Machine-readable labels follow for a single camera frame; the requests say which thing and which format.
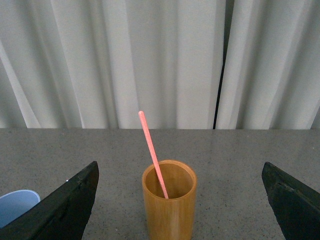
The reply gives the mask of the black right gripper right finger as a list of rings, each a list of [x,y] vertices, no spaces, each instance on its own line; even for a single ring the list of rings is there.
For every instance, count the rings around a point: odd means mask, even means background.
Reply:
[[[261,178],[268,202],[287,240],[320,238],[320,193],[270,162]]]

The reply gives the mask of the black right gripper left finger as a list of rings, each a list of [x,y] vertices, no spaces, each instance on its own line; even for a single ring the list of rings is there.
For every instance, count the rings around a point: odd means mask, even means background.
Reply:
[[[46,198],[0,230],[2,240],[80,240],[90,219],[99,182],[91,162]]]

